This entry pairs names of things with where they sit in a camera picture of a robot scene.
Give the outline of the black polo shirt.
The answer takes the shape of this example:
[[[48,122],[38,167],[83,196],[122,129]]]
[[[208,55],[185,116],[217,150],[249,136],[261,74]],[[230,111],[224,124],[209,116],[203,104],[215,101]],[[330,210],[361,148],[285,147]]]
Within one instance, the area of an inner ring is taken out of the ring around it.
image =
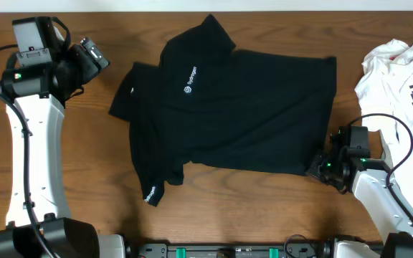
[[[209,15],[157,65],[135,62],[109,113],[129,122],[143,200],[157,206],[187,163],[304,175],[325,143],[336,79],[335,57],[238,49]]]

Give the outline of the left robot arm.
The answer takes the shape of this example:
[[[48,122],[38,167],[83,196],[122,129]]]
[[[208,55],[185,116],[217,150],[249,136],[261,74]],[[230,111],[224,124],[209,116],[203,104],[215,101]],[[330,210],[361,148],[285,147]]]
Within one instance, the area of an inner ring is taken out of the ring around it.
[[[100,235],[72,219],[62,177],[65,102],[109,62],[88,37],[71,47],[21,40],[19,49],[19,67],[6,69],[0,80],[13,163],[0,257],[126,257],[121,235]]]

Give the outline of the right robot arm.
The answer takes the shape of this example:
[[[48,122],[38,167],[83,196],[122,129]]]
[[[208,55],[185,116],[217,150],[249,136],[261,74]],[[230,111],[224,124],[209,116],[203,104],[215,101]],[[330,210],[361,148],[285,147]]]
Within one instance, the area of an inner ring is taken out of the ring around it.
[[[371,159],[368,149],[341,147],[317,153],[307,174],[341,194],[353,194],[383,241],[375,251],[352,236],[337,237],[330,257],[413,257],[413,208],[385,162]]]

